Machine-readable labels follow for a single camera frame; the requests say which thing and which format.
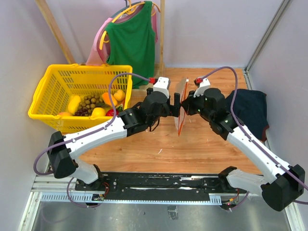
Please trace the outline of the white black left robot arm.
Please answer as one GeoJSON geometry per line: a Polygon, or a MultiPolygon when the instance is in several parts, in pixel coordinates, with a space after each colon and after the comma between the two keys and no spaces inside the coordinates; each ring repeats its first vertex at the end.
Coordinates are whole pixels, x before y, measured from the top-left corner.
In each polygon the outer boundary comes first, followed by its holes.
{"type": "Polygon", "coordinates": [[[174,94],[174,104],[163,92],[149,88],[143,102],[135,104],[112,119],[92,128],[68,135],[52,134],[47,152],[53,175],[57,179],[72,177],[82,180],[96,191],[103,185],[102,173],[79,156],[107,142],[126,138],[146,130],[153,131],[160,118],[180,114],[180,94],[174,94]]]}

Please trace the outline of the red apple toy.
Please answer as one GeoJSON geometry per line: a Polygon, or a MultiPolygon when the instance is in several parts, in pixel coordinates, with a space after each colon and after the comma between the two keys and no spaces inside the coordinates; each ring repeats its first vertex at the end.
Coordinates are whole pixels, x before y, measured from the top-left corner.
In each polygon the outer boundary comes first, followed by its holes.
{"type": "Polygon", "coordinates": [[[113,109],[110,109],[109,111],[106,112],[106,116],[114,116],[114,111],[113,109]]]}

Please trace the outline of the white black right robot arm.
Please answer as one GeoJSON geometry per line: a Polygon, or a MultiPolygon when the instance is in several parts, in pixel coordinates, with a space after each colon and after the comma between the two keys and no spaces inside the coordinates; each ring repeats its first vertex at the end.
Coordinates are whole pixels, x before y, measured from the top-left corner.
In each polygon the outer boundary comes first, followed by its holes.
{"type": "Polygon", "coordinates": [[[233,109],[227,110],[225,97],[219,89],[208,88],[202,94],[190,91],[181,105],[186,114],[198,114],[209,122],[216,134],[241,150],[262,173],[261,176],[253,175],[230,167],[218,180],[221,191],[243,189],[262,196],[275,211],[282,211],[308,188],[305,170],[300,165],[292,166],[283,161],[260,142],[233,109]]]}

